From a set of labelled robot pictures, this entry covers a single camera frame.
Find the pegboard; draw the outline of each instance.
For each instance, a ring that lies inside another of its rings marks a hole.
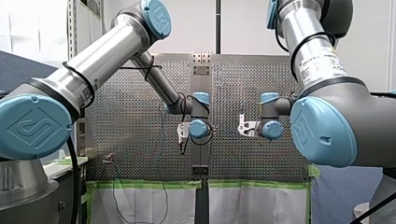
[[[156,55],[156,64],[185,93],[190,93],[190,58]],[[87,132],[92,132],[96,155],[89,162],[89,179],[191,179],[190,148],[180,155],[177,141],[181,116],[165,113],[161,98],[138,71],[117,72],[97,92],[93,106]],[[109,154],[114,154],[114,162],[104,163]]]
[[[210,148],[209,178],[303,181],[305,159],[295,148],[288,117],[282,117],[282,138],[269,141],[241,136],[236,130],[239,113],[245,120],[260,119],[260,96],[278,91],[289,96],[296,82],[288,57],[212,57],[212,122],[219,131]]]
[[[292,143],[288,118],[281,118],[285,133],[280,140],[247,138],[237,131],[241,110],[246,120],[259,118],[263,92],[290,95],[294,90],[288,58],[211,55],[210,61],[210,123],[217,130],[209,146],[209,177],[304,181],[307,162]],[[156,63],[178,91],[191,93],[192,55],[160,54]],[[181,116],[165,115],[160,97],[137,71],[114,75],[97,92],[87,117],[87,138],[96,154],[89,163],[89,179],[191,179],[190,146],[181,156],[177,143]],[[117,168],[103,162],[111,153]]]

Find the black cable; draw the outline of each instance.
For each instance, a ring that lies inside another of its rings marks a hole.
[[[180,143],[180,155],[182,156],[186,154],[187,145],[189,144],[189,139],[190,139],[190,135],[187,136],[187,140],[186,143],[184,144],[184,148],[183,148],[183,143]]]
[[[294,62],[296,60],[297,57],[297,53],[298,51],[303,47],[304,44],[308,43],[309,41],[315,39],[318,36],[321,35],[326,35],[327,37],[329,37],[329,39],[332,41],[332,45],[335,46],[336,43],[336,38],[333,34],[326,32],[326,31],[322,31],[322,32],[317,32],[315,34],[309,35],[306,38],[304,38],[294,49],[294,52],[291,54],[291,60],[290,60],[290,70],[291,70],[291,74],[293,75],[293,77],[297,80],[297,76],[295,73],[295,69],[294,69]]]
[[[78,170],[78,159],[72,138],[69,136],[67,138],[67,147],[69,148],[70,158],[72,160],[73,167],[73,208],[70,223],[77,223],[78,207],[79,207],[79,170]]]
[[[151,72],[151,69],[153,67],[163,69],[162,66],[160,65],[154,65],[154,56],[151,56],[151,60],[149,61],[149,64],[147,67],[121,67],[121,70],[145,70],[148,69],[148,71],[145,74],[145,81],[148,81],[149,73]]]
[[[350,224],[361,224],[361,221],[363,221],[365,218],[369,217],[385,205],[391,203],[396,199],[396,192],[391,194],[388,198],[383,200],[381,203],[377,204],[376,206],[370,208],[367,212],[363,213],[361,216],[355,218],[353,221],[350,222]]]
[[[165,145],[165,121],[163,119],[161,110],[160,110],[160,117],[161,117],[161,128],[163,130],[163,143],[162,143],[162,147],[161,147],[161,155],[162,155],[164,145]],[[163,176],[161,174],[161,170],[158,167],[157,167],[157,171],[158,171],[158,175],[160,176],[161,183],[163,183]],[[168,216],[168,211],[169,211],[168,192],[166,191],[166,187],[165,187],[164,183],[163,183],[163,192],[165,193],[166,208],[165,208],[165,214],[163,215],[163,220],[159,224],[163,224],[165,222],[166,217]]]
[[[92,105],[93,101],[95,100],[95,89],[93,88],[91,82],[86,77],[84,77],[84,75],[82,75],[79,71],[77,71],[76,68],[74,68],[74,67],[70,66],[69,64],[67,64],[67,62],[62,62],[62,65],[65,68],[67,68],[67,70],[69,70],[69,71],[73,72],[74,74],[78,75],[79,77],[81,77],[81,79],[84,80],[85,84],[87,85],[88,90],[90,90],[91,100],[90,100],[90,102],[87,105],[83,105],[81,107],[81,109],[85,109],[88,106]]]
[[[184,122],[184,119],[186,118],[186,108],[187,108],[187,99],[188,98],[191,98],[191,99],[194,99],[196,102],[198,102],[200,105],[202,105],[204,108],[205,108],[205,110],[207,111],[207,114],[209,114],[210,113],[210,111],[209,111],[209,108],[207,107],[207,105],[205,105],[204,103],[202,103],[201,101],[199,101],[196,97],[194,97],[194,96],[192,96],[192,95],[185,95],[184,93],[182,93],[182,92],[179,92],[178,94],[180,94],[181,96],[183,96],[183,99],[182,99],[182,102],[181,102],[181,104],[180,104],[180,111],[181,111],[181,113],[182,113],[182,115],[183,115],[183,117],[181,118],[181,122]],[[187,150],[187,144],[189,143],[189,139],[190,139],[191,137],[190,137],[190,135],[188,135],[187,136],[187,140],[186,140],[186,143],[184,144],[184,147],[183,147],[183,142],[181,142],[180,144],[179,144],[179,147],[180,147],[180,155],[185,155],[186,154],[186,150]],[[192,138],[191,138],[191,141],[195,144],[195,145],[197,145],[197,146],[204,146],[204,145],[206,145],[206,144],[208,144],[211,140],[212,140],[212,138],[213,138],[213,131],[212,131],[212,128],[210,127],[210,138],[209,138],[209,140],[207,140],[205,143],[203,143],[203,144],[198,144],[198,143],[196,143]]]
[[[164,148],[164,139],[165,139],[165,128],[164,128],[164,120],[163,120],[163,115],[162,115],[162,112],[160,111],[160,117],[161,117],[161,125],[162,125],[162,130],[163,130],[163,143],[162,143],[162,150],[161,150],[161,152],[163,152],[163,148]],[[151,223],[151,222],[129,222],[126,218],[125,218],[125,216],[122,214],[122,212],[120,211],[120,208],[119,208],[119,204],[118,204],[118,202],[117,202],[117,198],[116,198],[116,194],[115,194],[115,187],[116,187],[116,181],[117,181],[117,179],[121,182],[121,179],[120,179],[120,170],[118,169],[118,167],[117,167],[117,165],[116,165],[116,163],[113,161],[113,165],[114,165],[114,169],[116,170],[116,175],[117,175],[117,177],[116,178],[114,178],[114,181],[113,181],[113,199],[114,199],[114,202],[115,202],[115,204],[116,204],[116,209],[117,209],[117,212],[119,213],[119,215],[121,216],[121,218],[126,222],[126,223],[128,223],[128,224],[154,224],[154,223]],[[166,203],[166,207],[165,207],[165,214],[164,214],[164,216],[163,216],[163,220],[159,223],[159,224],[163,224],[164,222],[165,222],[165,220],[166,220],[166,218],[167,218],[167,216],[168,216],[168,211],[169,211],[169,202],[168,202],[168,192],[166,191],[166,187],[165,187],[165,184],[163,183],[163,176],[161,175],[161,170],[157,167],[157,171],[158,171],[158,174],[159,174],[159,176],[160,176],[160,179],[161,179],[161,183],[162,183],[162,185],[163,185],[163,192],[165,193],[165,203]]]
[[[396,94],[390,92],[370,92],[370,94],[377,97],[388,97],[393,99],[396,98]]]
[[[7,95],[9,95],[11,91],[0,91],[0,99],[3,99]]]
[[[116,193],[115,193],[115,188],[116,188],[116,181],[117,181],[117,179],[121,182],[121,180],[120,180],[120,171],[119,171],[119,168],[117,167],[117,165],[116,165],[116,163],[114,163],[113,162],[113,165],[114,165],[114,169],[116,170],[116,174],[117,174],[117,178],[114,178],[114,181],[113,181],[113,199],[114,199],[114,203],[116,204],[116,209],[117,209],[117,212],[119,213],[119,215],[121,216],[121,218],[126,222],[126,223],[128,223],[128,224],[154,224],[154,223],[151,223],[151,222],[129,222],[126,218],[125,218],[125,216],[122,214],[122,212],[121,212],[121,210],[120,210],[120,208],[119,208],[119,203],[117,202],[117,198],[116,198]]]
[[[210,127],[210,129],[209,129],[209,131],[210,131],[210,137],[209,137],[209,139],[208,139],[206,142],[204,142],[204,143],[196,143],[196,142],[194,141],[194,139],[191,137],[191,141],[192,141],[195,145],[201,147],[201,146],[204,146],[204,145],[208,144],[210,141],[212,141],[212,138],[213,138],[213,128],[212,128],[212,126],[210,126],[210,124],[207,124],[207,125],[209,125],[209,127]]]
[[[277,30],[278,20],[279,20],[279,9],[280,9],[280,4],[279,4],[279,0],[277,0],[277,3],[276,3],[276,18],[275,18],[275,37],[276,37],[276,42],[283,50],[285,50],[286,52],[289,52],[289,50],[285,46],[283,46],[283,44],[280,42],[280,39],[279,39],[279,32]]]

